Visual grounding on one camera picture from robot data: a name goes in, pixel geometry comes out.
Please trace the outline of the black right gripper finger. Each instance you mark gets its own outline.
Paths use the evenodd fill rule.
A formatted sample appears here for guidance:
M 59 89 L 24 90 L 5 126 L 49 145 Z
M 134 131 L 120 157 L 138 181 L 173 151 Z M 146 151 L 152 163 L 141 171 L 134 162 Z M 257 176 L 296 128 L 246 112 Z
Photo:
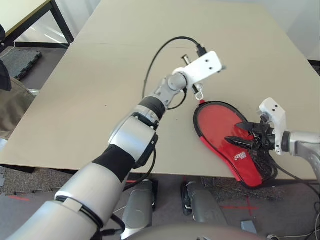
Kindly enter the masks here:
M 253 141 L 252 140 L 246 140 L 244 138 L 238 137 L 238 136 L 226 136 L 224 138 L 228 143 L 235 145 L 240 148 L 252 148 Z
M 252 131 L 255 128 L 255 123 L 244 121 L 244 122 L 237 123 L 236 126 L 245 131 Z

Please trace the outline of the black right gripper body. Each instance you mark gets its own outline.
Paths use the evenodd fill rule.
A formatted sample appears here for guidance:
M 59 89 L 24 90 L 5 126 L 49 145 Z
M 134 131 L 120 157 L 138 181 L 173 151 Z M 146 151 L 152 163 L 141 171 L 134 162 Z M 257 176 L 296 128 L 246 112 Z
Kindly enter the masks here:
M 254 149 L 273 151 L 275 150 L 275 135 L 269 124 L 269 117 L 265 114 L 260 116 L 259 123 L 253 123 L 252 133 L 254 135 Z

